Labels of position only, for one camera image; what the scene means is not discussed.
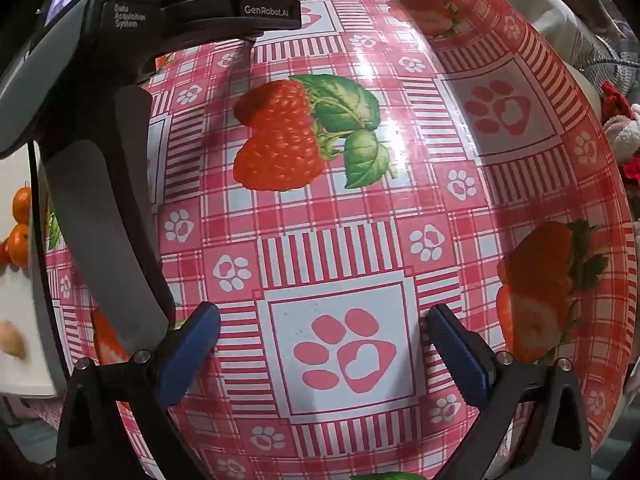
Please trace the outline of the pink strawberry checked tablecloth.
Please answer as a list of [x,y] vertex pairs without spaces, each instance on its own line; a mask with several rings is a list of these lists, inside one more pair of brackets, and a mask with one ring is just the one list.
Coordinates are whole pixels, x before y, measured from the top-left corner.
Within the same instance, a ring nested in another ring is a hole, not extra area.
[[179,318],[213,354],[172,414],[217,479],[431,477],[475,418],[422,332],[443,302],[495,349],[502,257],[593,227],[598,277],[534,332],[573,362],[588,434],[631,355],[634,230],[598,115],[504,0],[298,0],[303,24],[171,55],[148,168]]

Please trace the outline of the white tray with grey rim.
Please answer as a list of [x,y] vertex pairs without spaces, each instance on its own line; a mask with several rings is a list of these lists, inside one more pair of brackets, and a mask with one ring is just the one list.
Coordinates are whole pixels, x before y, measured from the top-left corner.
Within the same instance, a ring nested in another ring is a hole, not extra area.
[[[20,148],[1,162],[1,237],[7,238],[15,226],[13,197],[30,183],[27,148]],[[26,270],[13,266],[1,269],[1,319],[11,323],[24,344],[23,359],[1,355],[1,392],[27,399],[52,399],[66,385],[65,365],[55,349],[50,318],[38,288]]]

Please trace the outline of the small orange mandarin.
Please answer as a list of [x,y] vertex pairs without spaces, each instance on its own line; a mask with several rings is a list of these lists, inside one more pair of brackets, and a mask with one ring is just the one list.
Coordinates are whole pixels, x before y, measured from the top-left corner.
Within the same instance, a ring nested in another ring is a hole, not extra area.
[[21,269],[28,267],[29,260],[29,226],[17,223],[6,239],[6,251],[14,266]]
[[12,214],[18,224],[29,224],[32,190],[28,186],[19,188],[12,200]]

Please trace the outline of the white bag on chair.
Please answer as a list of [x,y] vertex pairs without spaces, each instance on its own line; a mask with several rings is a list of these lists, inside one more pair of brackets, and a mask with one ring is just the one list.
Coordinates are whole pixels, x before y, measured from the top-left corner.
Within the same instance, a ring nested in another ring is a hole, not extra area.
[[562,0],[506,0],[547,40],[578,82],[597,116],[601,115],[599,87],[578,68],[591,61],[600,47],[597,38]]

